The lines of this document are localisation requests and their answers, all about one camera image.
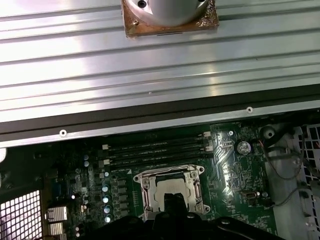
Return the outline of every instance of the copper plate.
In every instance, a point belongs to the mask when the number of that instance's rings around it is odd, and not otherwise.
[[[149,25],[140,20],[130,11],[125,0],[121,0],[121,3],[125,34],[129,38],[199,31],[219,26],[215,0],[209,1],[206,11],[199,18],[187,24],[174,27]]]

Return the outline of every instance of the wire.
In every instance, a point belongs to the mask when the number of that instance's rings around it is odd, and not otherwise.
[[[308,188],[307,186],[298,186],[296,187],[294,190],[292,190],[292,192],[289,193],[289,195],[286,197],[285,200],[283,200],[280,203],[274,204],[273,207],[281,207],[283,205],[285,205],[287,202],[289,202],[289,200],[292,198],[292,196],[299,190],[301,189],[306,189],[306,190],[310,190],[310,188]]]
[[[301,148],[301,154],[300,154],[300,158],[299,158],[299,166],[298,166],[298,169],[297,169],[296,173],[295,173],[293,176],[291,176],[291,177],[283,177],[283,176],[281,176],[281,175],[278,173],[277,169],[276,169],[275,166],[272,164],[272,161],[271,161],[271,159],[270,159],[270,157],[269,157],[269,155],[268,155],[267,150],[265,149],[264,144],[262,143],[261,140],[258,139],[258,141],[259,141],[259,143],[261,144],[261,148],[262,148],[262,151],[263,151],[263,154],[264,154],[264,156],[265,156],[266,161],[268,162],[268,164],[270,165],[271,169],[274,171],[274,173],[275,173],[279,178],[281,178],[282,180],[286,180],[286,181],[287,181],[287,180],[293,180],[293,179],[295,179],[295,178],[299,175],[300,170],[301,170],[301,167],[302,167],[302,164],[303,164],[303,161],[304,161],[304,154],[305,154],[305,143],[306,143],[306,140],[305,140],[303,134],[302,134],[302,148]]]

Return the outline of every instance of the mounting hole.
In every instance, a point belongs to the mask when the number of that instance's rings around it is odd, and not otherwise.
[[[144,9],[147,6],[147,3],[144,0],[138,1],[138,7]]]
[[[252,114],[252,113],[254,112],[254,109],[253,109],[251,106],[248,106],[248,107],[246,108],[246,112],[247,112],[248,114]]]
[[[62,129],[62,130],[60,130],[59,135],[60,135],[61,137],[65,137],[65,136],[67,136],[67,131],[64,130],[64,129]]]

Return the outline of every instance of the screw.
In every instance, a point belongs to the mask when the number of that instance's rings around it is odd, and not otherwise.
[[[248,107],[246,108],[246,112],[247,112],[248,114],[252,114],[252,113],[254,112],[254,109],[253,109],[251,106],[248,106]]]
[[[228,225],[228,224],[230,224],[230,221],[227,219],[223,219],[223,220],[221,220],[221,223],[224,225]]]
[[[61,137],[65,137],[65,136],[67,136],[67,131],[64,130],[64,129],[62,129],[62,130],[60,130],[59,135],[60,135]]]
[[[196,171],[191,172],[191,177],[192,177],[192,178],[195,178],[196,176],[198,176],[198,174],[197,174]]]
[[[149,183],[149,178],[143,178],[142,179],[143,184],[148,184]]]

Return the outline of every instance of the cable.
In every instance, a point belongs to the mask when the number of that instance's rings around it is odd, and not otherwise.
[[[53,238],[55,240],[60,240],[60,238],[58,236],[55,235],[45,235],[45,236],[41,236],[38,238],[34,238],[33,240],[44,240],[45,238]]]
[[[281,207],[283,205],[285,205],[287,202],[289,202],[289,200],[292,198],[292,196],[301,189],[306,189],[306,190],[310,190],[310,188],[308,188],[307,186],[298,186],[296,187],[294,190],[292,190],[292,192],[289,193],[289,195],[286,197],[285,200],[283,200],[280,203],[274,204],[273,207]]]
[[[296,173],[295,173],[293,176],[291,176],[291,177],[283,177],[283,176],[281,176],[281,175],[278,173],[277,169],[276,169],[275,166],[272,164],[272,161],[271,161],[271,159],[269,158],[268,152],[267,152],[267,150],[265,149],[264,144],[262,143],[261,140],[258,139],[258,141],[259,141],[259,143],[261,144],[261,148],[262,148],[262,151],[263,151],[263,154],[264,154],[264,156],[265,156],[266,161],[268,162],[268,164],[270,165],[270,167],[272,168],[272,170],[274,171],[274,173],[275,173],[279,178],[281,178],[282,180],[292,180],[292,179],[295,179],[295,178],[299,175],[300,170],[301,170],[301,167],[302,167],[302,164],[303,164],[303,161],[304,161],[304,154],[305,154],[305,143],[306,143],[306,140],[305,140],[305,138],[304,138],[304,134],[303,134],[303,133],[302,133],[302,148],[301,148],[301,154],[300,154],[300,158],[299,158],[299,166],[298,166],[298,169],[297,169]]]

